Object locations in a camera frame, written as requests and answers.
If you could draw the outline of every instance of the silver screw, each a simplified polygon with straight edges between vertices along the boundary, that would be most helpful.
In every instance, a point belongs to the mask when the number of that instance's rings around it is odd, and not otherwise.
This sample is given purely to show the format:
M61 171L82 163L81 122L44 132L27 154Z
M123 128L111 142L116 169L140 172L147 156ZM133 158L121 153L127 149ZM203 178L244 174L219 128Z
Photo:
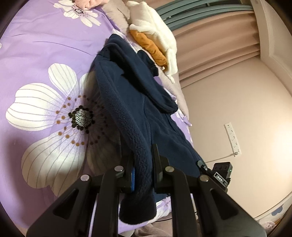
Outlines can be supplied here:
M207 175L201 175L200 176L200 180L203 182L208 182L209 181L209 177Z
M168 173L171 173L174 171L174 168L172 166L167 166L167 167L165 167L165 171Z
M121 165L117 165L114 169L115 169L115 171L117 171L117 172L122 172L122 171L124 170L124 167L121 166Z
M88 181L88 180L89 180L89 175L82 175L82 176L80 177L80 179L81 179L82 181Z

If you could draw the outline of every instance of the dark blue fabric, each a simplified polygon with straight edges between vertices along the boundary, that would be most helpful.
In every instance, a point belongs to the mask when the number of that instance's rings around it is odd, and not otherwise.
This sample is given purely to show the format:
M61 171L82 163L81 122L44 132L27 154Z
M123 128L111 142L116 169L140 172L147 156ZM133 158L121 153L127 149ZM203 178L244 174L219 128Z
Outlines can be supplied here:
M113 34L95 58L95 73L104 105L135 157L135 191L122 200L120 219L142 223L156 215L151 144L170 165L194 177L201 157L171 119L178 107L153 79L157 69L145 52L136 54Z

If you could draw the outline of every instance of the floral bedding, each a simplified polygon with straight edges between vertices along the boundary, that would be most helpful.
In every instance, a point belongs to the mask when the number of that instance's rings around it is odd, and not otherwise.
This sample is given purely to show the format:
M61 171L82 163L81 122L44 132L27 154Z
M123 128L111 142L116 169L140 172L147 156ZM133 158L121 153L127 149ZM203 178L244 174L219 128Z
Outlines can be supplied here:
M29 0L0 39L0 201L17 226L30 226L81 174L119 164L119 133L92 71L117 30L99 7ZM192 142L181 111L172 118ZM154 220L169 202L157 203ZM119 222L119 232L137 227Z

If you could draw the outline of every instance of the curtain fold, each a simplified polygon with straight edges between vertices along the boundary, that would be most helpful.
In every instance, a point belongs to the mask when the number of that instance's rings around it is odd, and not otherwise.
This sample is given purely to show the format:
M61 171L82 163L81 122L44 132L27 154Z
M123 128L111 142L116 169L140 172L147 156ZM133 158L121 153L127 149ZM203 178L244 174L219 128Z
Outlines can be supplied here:
M173 34L181 87L260 54L253 11L228 12L183 26Z

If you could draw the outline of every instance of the white power strip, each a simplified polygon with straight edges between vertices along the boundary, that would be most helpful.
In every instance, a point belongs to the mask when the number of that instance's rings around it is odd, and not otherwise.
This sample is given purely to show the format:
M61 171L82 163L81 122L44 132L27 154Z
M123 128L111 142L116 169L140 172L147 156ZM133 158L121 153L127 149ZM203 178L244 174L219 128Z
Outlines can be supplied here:
M235 135L235 132L234 132L234 129L233 129L231 123L224 124L224 126L225 126L225 129L227 131L227 134L228 134L231 146L232 146L233 153L235 153L234 156L241 155L239 144L238 144L238 141L237 141L237 138L236 138L236 135Z

